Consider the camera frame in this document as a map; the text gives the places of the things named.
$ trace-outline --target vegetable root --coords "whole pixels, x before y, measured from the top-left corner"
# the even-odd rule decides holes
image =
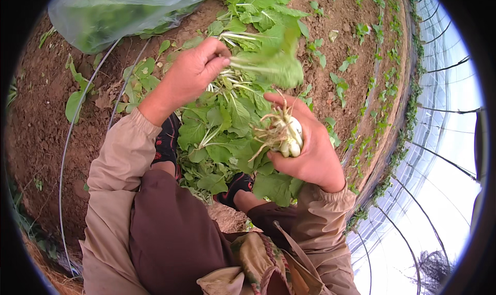
[[[254,139],[263,144],[248,162],[254,160],[266,147],[269,147],[273,152],[281,152],[284,157],[298,157],[301,154],[303,149],[301,124],[291,116],[291,107],[288,107],[286,98],[280,91],[277,90],[277,93],[284,100],[283,108],[272,107],[272,113],[260,119],[260,122],[266,119],[270,120],[270,124],[265,129],[252,126],[255,132]]]

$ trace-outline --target bunch of vegetables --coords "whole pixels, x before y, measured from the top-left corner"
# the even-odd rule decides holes
[[[309,14],[285,6],[290,0],[227,0],[208,36],[230,47],[231,66],[220,73],[198,100],[178,113],[178,159],[187,187],[197,198],[227,191],[238,172],[255,174],[253,192],[281,206],[297,197],[302,181],[278,173],[266,156],[269,149],[298,156],[303,147],[301,126],[291,107],[273,108],[263,93],[295,87],[303,70],[295,58],[300,25]],[[259,33],[247,33],[253,24]]]

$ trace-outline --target hand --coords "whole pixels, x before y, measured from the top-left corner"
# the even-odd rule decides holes
[[[284,102],[276,93],[265,93],[269,102],[281,107]],[[308,183],[314,183],[327,193],[336,193],[345,186],[343,168],[329,140],[329,134],[303,101],[284,95],[288,106],[293,105],[292,115],[298,119],[303,130],[303,149],[298,157],[283,157],[281,153],[267,152],[277,171]]]
[[[179,107],[195,101],[208,84],[229,65],[231,52],[218,39],[209,37],[195,48],[182,52],[158,86],[138,106],[155,126]]]

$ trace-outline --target brown pants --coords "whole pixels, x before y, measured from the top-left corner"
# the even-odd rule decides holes
[[[247,213],[252,223],[282,249],[288,241],[272,224],[290,232],[294,207],[269,202]],[[196,280],[236,266],[230,243],[244,233],[222,233],[203,203],[162,170],[150,170],[131,211],[129,248],[141,284],[151,294],[202,294]]]

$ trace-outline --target person's left hand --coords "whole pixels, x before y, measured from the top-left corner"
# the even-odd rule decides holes
[[[157,88],[169,87],[177,107],[195,101],[219,72],[229,65],[230,56],[226,45],[209,37],[197,47],[182,52]]]
[[[182,52],[158,86],[138,106],[141,114],[155,126],[161,126],[174,110],[195,101],[205,91],[229,65],[230,56],[226,45],[213,37]]]

